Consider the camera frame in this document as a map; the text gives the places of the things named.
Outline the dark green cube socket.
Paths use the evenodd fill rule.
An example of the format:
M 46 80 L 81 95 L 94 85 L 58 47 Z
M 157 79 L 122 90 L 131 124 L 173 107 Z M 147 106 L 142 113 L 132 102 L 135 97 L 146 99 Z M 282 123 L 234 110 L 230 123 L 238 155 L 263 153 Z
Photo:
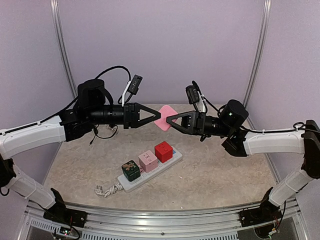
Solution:
M 129 182 L 133 182 L 141 176 L 140 167 L 134 160 L 130 160 L 121 166 L 122 172 Z

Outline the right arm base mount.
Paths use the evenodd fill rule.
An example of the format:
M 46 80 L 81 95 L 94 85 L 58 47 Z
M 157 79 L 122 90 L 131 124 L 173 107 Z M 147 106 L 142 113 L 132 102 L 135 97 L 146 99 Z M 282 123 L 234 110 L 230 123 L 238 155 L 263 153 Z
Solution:
M 282 218 L 282 213 L 277 207 L 275 209 L 263 207 L 244 209 L 238 215 L 242 227 L 259 225 Z

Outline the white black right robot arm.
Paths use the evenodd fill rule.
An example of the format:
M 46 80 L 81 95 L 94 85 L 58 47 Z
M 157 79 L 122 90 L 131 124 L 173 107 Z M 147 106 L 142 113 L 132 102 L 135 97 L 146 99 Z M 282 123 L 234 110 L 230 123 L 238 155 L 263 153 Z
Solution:
M 303 155 L 302 166 L 264 195 L 255 212 L 260 222 L 268 221 L 287 199 L 320 178 L 320 129 L 314 120 L 297 122 L 288 129 L 252 130 L 243 126 L 249 113 L 240 101 L 229 100 L 213 117 L 207 115 L 211 103 L 195 81 L 185 91 L 194 110 L 166 117 L 166 122 L 180 133 L 200 136 L 201 141 L 211 136 L 223 138 L 223 148 L 234 157 L 266 153 Z

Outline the pink folding extension socket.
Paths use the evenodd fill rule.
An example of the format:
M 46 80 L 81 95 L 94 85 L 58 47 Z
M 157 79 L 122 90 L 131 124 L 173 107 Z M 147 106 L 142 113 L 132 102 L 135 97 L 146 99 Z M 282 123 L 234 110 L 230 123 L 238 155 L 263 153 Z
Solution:
M 169 105 L 164 105 L 158 111 L 160 113 L 160 118 L 154 121 L 154 124 L 160 128 L 162 131 L 168 131 L 171 125 L 167 123 L 167 117 L 175 116 L 178 113 Z

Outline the pink cube socket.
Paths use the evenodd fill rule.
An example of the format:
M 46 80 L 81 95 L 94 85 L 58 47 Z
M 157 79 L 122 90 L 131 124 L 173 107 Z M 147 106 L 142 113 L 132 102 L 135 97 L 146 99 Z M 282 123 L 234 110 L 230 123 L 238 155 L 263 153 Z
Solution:
M 138 156 L 140 167 L 146 172 L 149 173 L 158 167 L 158 158 L 151 150 L 140 154 Z

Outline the white power strip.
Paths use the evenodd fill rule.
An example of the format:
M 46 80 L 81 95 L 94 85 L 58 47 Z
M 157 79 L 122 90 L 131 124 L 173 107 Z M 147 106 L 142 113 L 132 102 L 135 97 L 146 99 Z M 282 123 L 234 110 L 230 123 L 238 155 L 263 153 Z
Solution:
M 118 183 L 121 184 L 123 187 L 123 190 L 126 193 L 130 193 L 133 190 L 141 187 L 148 181 L 152 180 L 153 178 L 159 176 L 160 174 L 164 173 L 168 169 L 170 169 L 172 166 L 180 162 L 183 158 L 183 155 L 175 148 L 173 147 L 173 157 L 166 162 L 162 163 L 160 160 L 158 160 L 158 167 L 153 169 L 150 172 L 145 172 L 142 168 L 140 169 L 140 177 L 133 181 L 129 181 L 124 174 L 121 174 L 117 177 Z

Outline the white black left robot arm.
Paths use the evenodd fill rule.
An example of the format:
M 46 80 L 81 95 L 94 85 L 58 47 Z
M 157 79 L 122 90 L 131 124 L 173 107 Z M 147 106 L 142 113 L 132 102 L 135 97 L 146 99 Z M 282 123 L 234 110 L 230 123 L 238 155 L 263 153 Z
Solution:
M 98 130 L 98 126 L 137 129 L 160 119 L 161 114 L 145 105 L 130 103 L 126 94 L 136 95 L 142 77 L 129 76 L 120 101 L 114 103 L 100 73 L 77 87 L 77 97 L 57 113 L 33 123 L 0 131 L 0 187 L 14 191 L 38 204 L 57 221 L 70 218 L 60 193 L 47 189 L 14 164 L 13 157 L 41 146 L 70 142 Z

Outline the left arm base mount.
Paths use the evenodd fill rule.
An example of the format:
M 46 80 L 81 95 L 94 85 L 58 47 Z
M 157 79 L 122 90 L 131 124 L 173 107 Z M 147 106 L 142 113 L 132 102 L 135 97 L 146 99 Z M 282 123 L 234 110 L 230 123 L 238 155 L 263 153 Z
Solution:
M 66 208 L 63 210 L 44 211 L 43 218 L 72 227 L 83 228 L 87 221 L 88 213 L 85 211 Z

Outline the black power adapter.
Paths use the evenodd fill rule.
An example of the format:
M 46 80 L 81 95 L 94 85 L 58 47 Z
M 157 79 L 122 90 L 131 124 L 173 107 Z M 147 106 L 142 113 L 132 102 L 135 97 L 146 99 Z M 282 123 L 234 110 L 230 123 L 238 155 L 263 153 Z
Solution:
M 102 136 L 99 136 L 99 125 L 98 124 L 94 125 L 93 126 L 93 138 L 89 142 L 89 145 L 92 145 L 96 138 L 101 139 L 101 140 L 108 140 L 108 139 L 113 138 L 118 133 L 119 127 L 118 127 L 118 125 L 115 125 L 115 124 L 109 124 L 109 125 L 107 125 L 106 129 L 111 131 L 112 134 L 110 136 L 102 137 Z

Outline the red cube socket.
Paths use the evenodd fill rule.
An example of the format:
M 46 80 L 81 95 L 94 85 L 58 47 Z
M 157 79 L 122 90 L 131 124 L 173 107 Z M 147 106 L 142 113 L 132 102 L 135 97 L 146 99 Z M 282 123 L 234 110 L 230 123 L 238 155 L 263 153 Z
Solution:
M 165 163 L 173 157 L 173 147 L 163 141 L 154 147 L 154 154 L 161 163 Z

